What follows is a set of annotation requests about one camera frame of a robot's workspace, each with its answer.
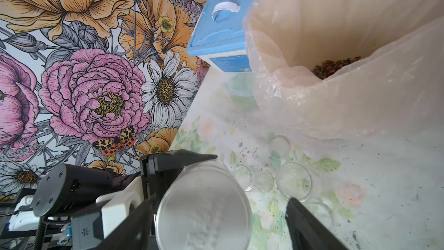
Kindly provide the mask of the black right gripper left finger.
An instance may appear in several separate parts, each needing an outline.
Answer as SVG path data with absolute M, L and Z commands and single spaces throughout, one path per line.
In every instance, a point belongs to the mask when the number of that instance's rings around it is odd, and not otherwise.
M 152 204 L 145 200 L 95 250 L 153 250 L 153 227 Z

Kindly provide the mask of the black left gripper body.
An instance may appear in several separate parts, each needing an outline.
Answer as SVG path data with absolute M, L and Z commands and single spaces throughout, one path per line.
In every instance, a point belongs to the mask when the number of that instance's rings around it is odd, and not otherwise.
M 187 166 L 217 159 L 217 155 L 200 154 L 180 149 L 142 156 L 139 159 L 144 199 L 151 201 L 156 214 L 160 202 Z

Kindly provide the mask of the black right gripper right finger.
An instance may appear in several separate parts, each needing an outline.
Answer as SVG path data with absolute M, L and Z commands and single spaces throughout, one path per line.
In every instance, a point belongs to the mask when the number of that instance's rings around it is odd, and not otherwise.
M 288 201 L 286 222 L 294 250 L 347 250 L 296 198 Z

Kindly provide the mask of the clear jar with dried flowers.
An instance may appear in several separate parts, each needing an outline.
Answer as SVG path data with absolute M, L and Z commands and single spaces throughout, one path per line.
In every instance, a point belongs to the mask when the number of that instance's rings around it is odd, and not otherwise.
M 314 189 L 314 180 L 309 169 L 301 163 L 283 164 L 276 175 L 277 189 L 288 199 L 307 201 Z

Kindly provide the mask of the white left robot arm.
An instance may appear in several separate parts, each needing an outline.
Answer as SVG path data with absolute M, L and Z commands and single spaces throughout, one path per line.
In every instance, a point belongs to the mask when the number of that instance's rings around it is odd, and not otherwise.
M 216 155 L 173 150 L 141 157 L 140 171 L 60 164 L 37 189 L 1 205 L 1 239 L 17 250 L 157 250 L 160 201 L 184 169 Z

